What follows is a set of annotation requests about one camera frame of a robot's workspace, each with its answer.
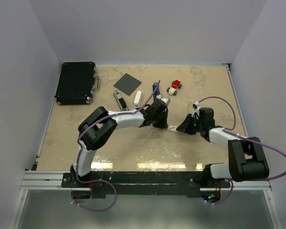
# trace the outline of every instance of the beige table surface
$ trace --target beige table surface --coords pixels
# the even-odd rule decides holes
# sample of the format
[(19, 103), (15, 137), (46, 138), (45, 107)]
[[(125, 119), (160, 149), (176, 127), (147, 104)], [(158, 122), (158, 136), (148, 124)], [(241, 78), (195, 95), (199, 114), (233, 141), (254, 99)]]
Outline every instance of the beige table surface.
[[(37, 170), (67, 171), (76, 160), (79, 146), (76, 143), (77, 127), (97, 107), (120, 111), (113, 97), (114, 84), (128, 73), (142, 84), (137, 90), (143, 93), (141, 104), (152, 93), (152, 84), (161, 80), (160, 92), (170, 97), (168, 124), (180, 125), (192, 104), (207, 96), (220, 96), (228, 100), (236, 112), (235, 133), (244, 134), (239, 111), (226, 68), (222, 66), (98, 66), (101, 88), (95, 91), (91, 105), (66, 105), (55, 103)], [(183, 84), (177, 96), (166, 92), (173, 80)], [(130, 96), (122, 93), (130, 109), (136, 91)], [(217, 99), (202, 102), (214, 109), (215, 124), (231, 127), (233, 114), (228, 105)], [(170, 132), (152, 126), (126, 128), (114, 131), (108, 142), (97, 151), (92, 169), (120, 171), (198, 171), (206, 164), (228, 161), (225, 149), (209, 143), (197, 135)]]

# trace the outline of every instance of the white object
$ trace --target white object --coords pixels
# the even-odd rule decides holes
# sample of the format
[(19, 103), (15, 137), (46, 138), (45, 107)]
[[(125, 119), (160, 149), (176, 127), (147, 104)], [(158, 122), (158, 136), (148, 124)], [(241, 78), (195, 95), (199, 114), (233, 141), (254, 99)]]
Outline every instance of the white object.
[(128, 111), (128, 107), (126, 105), (125, 100), (122, 98), (121, 93), (119, 93), (119, 91), (115, 90), (113, 92), (113, 96), (114, 96), (116, 102), (118, 103), (118, 106), (121, 109), (121, 111)]
[(209, 131), (209, 138), (210, 138), (210, 142), (218, 144), (225, 149), (228, 149), (228, 141), (229, 140), (234, 140), (234, 139), (240, 140), (237, 137), (234, 137), (232, 135), (229, 135), (229, 134), (223, 132), (223, 128), (211, 129)]
[[(81, 144), (83, 145), (83, 150), (80, 156), (80, 160), (78, 162), (78, 175), (80, 177), (90, 173), (91, 171), (91, 163), (94, 159), (96, 150), (87, 150), (85, 144), (83, 141), (81, 141)], [(73, 164), (73, 168), (76, 171), (77, 164)]]
[(228, 163), (214, 164), (211, 165), (210, 169), (211, 175), (215, 179), (232, 179)]
[[(116, 113), (124, 113), (124, 112), (113, 112), (113, 111), (108, 111), (109, 115), (116, 114)], [(116, 121), (118, 126), (115, 128), (115, 130), (126, 128), (126, 127), (140, 127), (143, 122), (144, 122), (144, 117), (141, 112), (135, 113), (135, 114), (125, 114), (125, 115), (120, 115), (116, 117), (111, 117)]]
[[(125, 112), (113, 112), (108, 111), (109, 115), (112, 114), (118, 114), (118, 113), (125, 113)], [(118, 124), (115, 130), (126, 128), (126, 127), (140, 127), (144, 122), (144, 117), (141, 112), (135, 113), (135, 114), (127, 114), (127, 115), (121, 115), (112, 117)], [(91, 163), (94, 159), (96, 150), (87, 150), (85, 144), (81, 141), (81, 144), (83, 145), (84, 149), (82, 150), (82, 154), (80, 156), (80, 160), (78, 163), (78, 174), (80, 177), (90, 173), (91, 171)], [(77, 164), (74, 163), (73, 167), (74, 170), (76, 170)]]
[(168, 94), (172, 95), (172, 94), (174, 94), (175, 91), (176, 91), (176, 89), (171, 87), (170, 90), (168, 91)]
[(165, 102), (167, 105), (169, 105), (171, 103), (171, 99), (170, 98), (161, 98), (161, 100), (163, 102)]
[(199, 116), (199, 109), (202, 108), (202, 106), (200, 105), (200, 103), (198, 101), (195, 102), (196, 108), (194, 108), (194, 112), (192, 113), (192, 117), (195, 116), (195, 113), (198, 114)]
[(140, 102), (141, 102), (141, 97), (142, 97), (142, 92), (141, 91), (137, 91), (137, 94), (136, 94), (136, 96), (135, 96), (135, 98), (134, 98), (134, 107), (135, 108), (138, 108), (139, 107), (139, 105), (140, 105)]
[(176, 126), (176, 125), (168, 125), (166, 130), (168, 130), (168, 131), (178, 132), (178, 131), (177, 131), (177, 126)]

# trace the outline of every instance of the black mounting bracket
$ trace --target black mounting bracket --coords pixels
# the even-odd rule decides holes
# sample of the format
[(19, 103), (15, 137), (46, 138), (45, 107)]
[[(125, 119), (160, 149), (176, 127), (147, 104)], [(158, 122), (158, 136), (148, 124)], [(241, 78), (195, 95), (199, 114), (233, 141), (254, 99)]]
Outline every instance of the black mounting bracket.
[(143, 126), (149, 126), (153, 124), (155, 128), (166, 129), (167, 125), (167, 116), (168, 116), (168, 108), (167, 104), (161, 99), (155, 100), (150, 106), (148, 106), (145, 110), (142, 109), (140, 111), (144, 117)]
[[(260, 142), (257, 137), (248, 139)], [(252, 158), (246, 160), (245, 153)], [(229, 140), (228, 155), (229, 171), (234, 181), (265, 179), (269, 176), (269, 166), (262, 146), (245, 140)]]
[[(107, 115), (108, 111), (103, 106), (96, 108), (95, 111), (79, 125), (78, 130), (80, 135), (93, 123)], [(97, 150), (101, 148), (118, 125), (112, 118), (105, 119), (100, 123), (102, 124), (101, 128), (95, 125), (81, 139), (85, 143), (87, 150)]]
[(221, 126), (215, 126), (214, 110), (209, 107), (203, 107), (199, 109), (199, 116), (192, 117), (191, 114), (187, 114), (185, 120), (176, 130), (189, 135), (200, 133), (201, 137), (210, 142), (209, 131), (217, 127)]
[[(217, 187), (217, 183), (203, 184), (201, 177), (203, 172), (143, 172), (143, 171), (91, 171), (81, 177), (83, 181), (102, 179), (114, 185), (118, 195), (184, 195), (188, 198), (200, 198), (201, 187)], [(222, 182), (222, 187), (230, 187), (230, 184)], [(75, 171), (71, 167), (70, 173), (64, 173), (61, 187), (89, 188), (89, 184), (79, 183)], [(112, 188), (103, 182), (93, 183), (92, 198), (105, 198), (108, 194), (114, 194)]]

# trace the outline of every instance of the white wall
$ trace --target white wall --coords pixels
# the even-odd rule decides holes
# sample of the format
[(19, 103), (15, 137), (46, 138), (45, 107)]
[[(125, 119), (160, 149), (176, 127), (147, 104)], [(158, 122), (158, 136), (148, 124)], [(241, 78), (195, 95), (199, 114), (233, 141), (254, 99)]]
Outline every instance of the white wall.
[(30, 0), (60, 61), (231, 62), (266, 0)]
[(37, 154), (60, 65), (27, 0), (0, 0), (0, 229)]
[[(232, 77), (250, 135), (286, 152), (286, 0), (268, 0), (232, 63)], [(266, 151), (277, 175), (286, 160)], [(286, 176), (271, 182), (286, 229)]]

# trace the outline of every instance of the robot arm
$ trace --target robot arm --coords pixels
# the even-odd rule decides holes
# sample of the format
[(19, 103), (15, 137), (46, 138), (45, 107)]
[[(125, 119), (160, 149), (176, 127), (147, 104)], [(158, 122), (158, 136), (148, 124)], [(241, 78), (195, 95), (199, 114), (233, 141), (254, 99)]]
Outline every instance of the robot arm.
[(78, 164), (73, 164), (73, 169), (76, 171), (78, 166), (78, 175), (80, 177), (85, 176), (91, 170), (91, 163), (95, 156), (96, 151), (101, 148), (109, 139), (114, 130), (122, 129), (126, 127), (144, 127), (153, 124), (156, 128), (167, 128), (167, 106), (170, 103), (169, 98), (161, 98), (154, 101), (146, 109), (134, 113), (136, 110), (128, 112), (112, 112), (107, 111), (104, 107), (98, 107), (86, 120), (84, 120), (78, 130), (80, 135), (89, 128), (93, 123), (101, 118), (116, 114), (111, 118), (100, 122), (102, 126), (94, 126), (91, 128), (81, 139), (82, 153)]
[[(222, 146), (228, 150), (229, 163), (206, 165), (205, 181), (210, 179), (233, 179), (236, 182), (245, 180), (265, 179), (269, 176), (269, 167), (260, 145), (250, 143), (224, 132), (224, 128), (215, 125), (212, 108), (201, 107), (198, 102), (194, 105), (193, 114), (188, 114), (184, 122), (177, 127), (190, 135), (200, 133), (208, 142)], [(248, 139), (260, 142), (257, 137)], [(245, 154), (252, 156), (246, 159)]]

